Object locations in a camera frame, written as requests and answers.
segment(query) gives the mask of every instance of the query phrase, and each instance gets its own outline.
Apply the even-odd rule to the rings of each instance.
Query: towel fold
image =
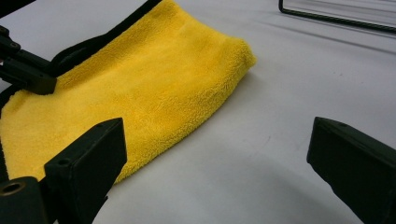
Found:
[[[207,120],[254,63],[244,40],[162,0],[58,77],[53,94],[11,96],[0,119],[8,175],[41,179],[43,165],[91,126],[122,117],[128,161],[119,182]]]

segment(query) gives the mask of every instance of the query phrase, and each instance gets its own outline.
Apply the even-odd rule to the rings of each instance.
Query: gray surface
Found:
[[[38,0],[0,24],[51,59],[143,2]],[[305,157],[315,116],[396,147],[396,38],[285,16],[274,0],[177,2],[258,62],[210,120],[115,186],[94,223],[361,223]]]

